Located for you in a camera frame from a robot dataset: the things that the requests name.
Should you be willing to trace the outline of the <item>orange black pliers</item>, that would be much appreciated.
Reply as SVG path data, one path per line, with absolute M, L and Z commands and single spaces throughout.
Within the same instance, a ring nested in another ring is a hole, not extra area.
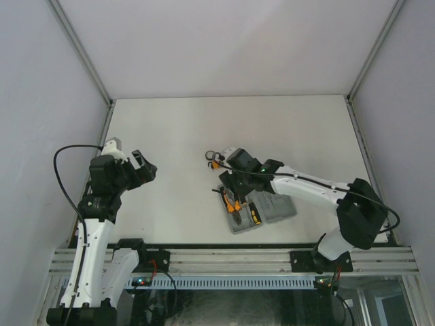
M 226 208 L 227 213 L 232 217 L 232 220 L 237 224 L 242 224 L 242 218 L 240 215 L 242 206 L 239 204 L 239 202 L 236 200 L 232 202 L 230 198 L 228 197 L 227 191 L 222 188 L 221 189 L 221 196 L 224 203 L 224 206 Z

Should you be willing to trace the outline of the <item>short yellow black screwdriver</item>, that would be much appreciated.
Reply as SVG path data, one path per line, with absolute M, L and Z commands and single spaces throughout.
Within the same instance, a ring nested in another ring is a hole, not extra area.
M 255 225 L 260 225 L 262 223 L 262 220 L 260 218 L 260 214 L 258 212 L 258 209 L 254 202 L 249 203 L 249 209 L 251 213 L 251 218 Z

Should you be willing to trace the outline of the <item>grey plastic tool case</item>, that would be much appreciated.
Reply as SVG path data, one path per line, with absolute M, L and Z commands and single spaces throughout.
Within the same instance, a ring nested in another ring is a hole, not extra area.
M 219 185 L 217 189 L 224 188 L 227 191 L 228 197 L 232 202 L 238 201 L 242 206 L 240 215 L 242 218 L 242 224 L 237 225 L 232 217 L 227 213 L 223 200 L 220 196 L 220 200 L 224 207 L 224 214 L 228 222 L 230 231 L 233 234 L 240 234 L 256 228 L 261 227 L 263 224 L 277 223 L 279 221 L 285 221 L 291 219 L 297 215 L 296 206 L 291 197 L 283 196 L 279 194 L 270 194 L 268 192 L 256 192 L 252 191 L 244 199 L 238 199 L 229 189 L 226 189 L 223 185 Z M 262 223 L 255 225 L 249 209 L 249 203 L 254 202 Z

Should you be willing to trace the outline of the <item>orange tape measure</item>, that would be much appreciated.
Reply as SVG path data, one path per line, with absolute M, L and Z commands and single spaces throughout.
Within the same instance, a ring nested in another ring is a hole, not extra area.
M 213 191 L 215 193 L 218 193 L 221 196 L 221 198 L 225 199 L 225 194 L 224 194 L 223 190 L 221 190 L 221 189 L 212 189 L 211 191 Z

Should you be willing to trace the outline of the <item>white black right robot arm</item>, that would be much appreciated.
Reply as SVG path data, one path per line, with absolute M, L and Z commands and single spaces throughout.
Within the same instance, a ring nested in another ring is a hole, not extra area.
M 335 267 L 353 249 L 369 250 L 383 233 L 389 209 L 364 179 L 327 181 L 277 160 L 260 162 L 243 148 L 227 156 L 215 153 L 210 160 L 225 169 L 220 179 L 237 199 L 252 192 L 267 192 L 310 202 L 336 216 L 337 227 L 323 234 L 310 253 L 318 273 Z

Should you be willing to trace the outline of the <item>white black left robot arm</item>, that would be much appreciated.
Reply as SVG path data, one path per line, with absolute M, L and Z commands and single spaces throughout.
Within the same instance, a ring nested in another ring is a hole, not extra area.
M 131 272 L 140 272 L 149 263 L 143 239 L 123 238 L 109 268 L 103 268 L 122 194 L 153 181 L 157 168 L 139 150 L 132 152 L 138 167 L 119 149 L 100 150 L 90 161 L 86 193 L 73 206 L 78 217 L 77 248 L 60 304 L 48 310 L 48 325 L 116 325 L 118 302 Z

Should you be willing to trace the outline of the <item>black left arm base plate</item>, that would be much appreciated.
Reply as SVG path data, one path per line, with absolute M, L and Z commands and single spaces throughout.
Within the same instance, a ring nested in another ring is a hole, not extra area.
M 171 253 L 169 251 L 147 250 L 139 254 L 139 263 L 133 272 L 151 272 L 154 270 L 169 271 Z

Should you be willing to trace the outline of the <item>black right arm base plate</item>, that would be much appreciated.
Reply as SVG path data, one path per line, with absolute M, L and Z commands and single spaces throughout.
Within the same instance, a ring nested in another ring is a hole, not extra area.
M 312 251 L 290 251 L 292 272 L 309 273 L 335 272 L 340 268 L 342 272 L 353 272 L 353 265 L 349 252 L 345 252 L 337 259 L 330 261 L 320 254 L 312 255 Z

